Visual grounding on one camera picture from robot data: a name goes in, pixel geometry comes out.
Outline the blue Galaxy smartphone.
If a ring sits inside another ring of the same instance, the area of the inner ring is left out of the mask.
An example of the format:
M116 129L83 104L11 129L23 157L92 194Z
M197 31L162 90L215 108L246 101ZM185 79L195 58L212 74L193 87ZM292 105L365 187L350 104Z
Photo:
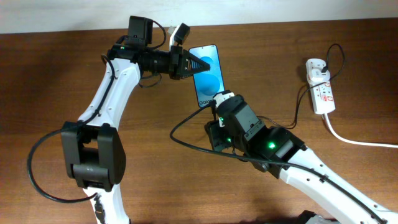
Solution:
M193 76L198 106L202 108L217 93L225 91L218 48L216 45L205 45L191 48L189 52L210 65L210 70Z

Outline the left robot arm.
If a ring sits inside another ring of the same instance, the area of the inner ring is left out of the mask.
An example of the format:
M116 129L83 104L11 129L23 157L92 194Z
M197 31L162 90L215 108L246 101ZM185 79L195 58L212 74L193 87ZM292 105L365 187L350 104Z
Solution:
M153 24L145 17L129 18L127 35L117 40L103 59L104 78L89 107L78 121L63 125L67 175L87 194L97 223L131 222L121 196L126 154L118 128L129 96L144 72L180 80L210 69L208 63L182 47L189 26L177 26L170 36L169 49L161 51L151 46Z

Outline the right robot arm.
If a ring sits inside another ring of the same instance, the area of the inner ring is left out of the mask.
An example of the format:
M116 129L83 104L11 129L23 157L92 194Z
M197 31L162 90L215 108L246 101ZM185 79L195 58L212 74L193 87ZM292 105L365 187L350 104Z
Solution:
M397 223L396 212L342 179L289 130L268 128L241 95L218 93L211 105L215 120L205 130L215 152L243 152L242 160L303 192L340 223Z

